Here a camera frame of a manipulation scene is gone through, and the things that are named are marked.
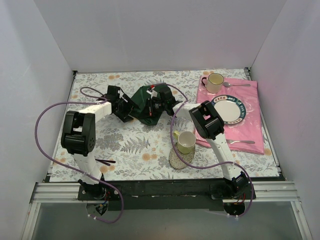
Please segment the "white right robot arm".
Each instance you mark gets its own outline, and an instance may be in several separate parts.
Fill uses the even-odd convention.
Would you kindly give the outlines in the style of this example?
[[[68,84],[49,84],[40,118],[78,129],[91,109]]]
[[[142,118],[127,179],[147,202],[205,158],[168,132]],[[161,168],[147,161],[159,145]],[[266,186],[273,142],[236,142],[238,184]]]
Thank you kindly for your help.
[[[223,178],[232,182],[226,186],[227,195],[232,199],[237,199],[245,192],[243,184],[236,181],[245,173],[241,167],[233,162],[231,150],[227,144],[224,130],[224,121],[218,112],[215,110],[212,103],[204,101],[202,103],[189,103],[187,97],[185,101],[177,101],[172,95],[170,84],[159,83],[156,85],[148,85],[145,87],[145,92],[149,95],[146,106],[149,107],[148,113],[152,118],[154,110],[159,112],[167,112],[172,116],[171,123],[174,123],[176,117],[187,118],[193,122],[196,131],[204,138],[212,148],[218,160],[217,164],[209,166],[194,166],[185,161],[182,154],[187,155],[187,150],[179,150],[178,144],[174,143],[173,137],[176,135],[173,132],[173,126],[170,126],[170,140],[172,149],[178,159],[186,166],[204,170],[220,166],[222,169]]]

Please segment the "dark green cloth napkin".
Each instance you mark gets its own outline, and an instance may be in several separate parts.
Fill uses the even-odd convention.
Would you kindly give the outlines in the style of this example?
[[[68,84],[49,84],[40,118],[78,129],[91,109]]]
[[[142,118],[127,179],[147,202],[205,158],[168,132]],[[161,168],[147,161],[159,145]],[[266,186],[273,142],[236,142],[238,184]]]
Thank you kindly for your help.
[[[156,85],[156,90],[159,90],[161,87],[167,86],[165,84]],[[151,97],[147,90],[150,88],[150,85],[141,86],[135,94],[131,97],[134,103],[138,106],[135,107],[130,116],[138,119],[142,124],[147,126],[155,126],[158,124],[158,121],[162,113],[157,114],[156,116],[149,116],[149,111],[147,110],[147,99]]]

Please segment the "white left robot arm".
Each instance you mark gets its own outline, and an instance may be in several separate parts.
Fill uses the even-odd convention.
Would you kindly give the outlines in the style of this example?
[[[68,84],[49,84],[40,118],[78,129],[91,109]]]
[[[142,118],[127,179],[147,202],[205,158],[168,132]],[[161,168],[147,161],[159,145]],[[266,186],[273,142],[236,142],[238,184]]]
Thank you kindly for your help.
[[[130,113],[138,105],[114,85],[107,87],[107,93],[94,96],[96,102],[80,111],[67,111],[61,134],[61,146],[71,154],[83,174],[82,182],[91,185],[89,194],[95,200],[106,196],[106,187],[99,183],[103,174],[94,156],[96,145],[96,123],[111,114],[124,123],[133,118]]]

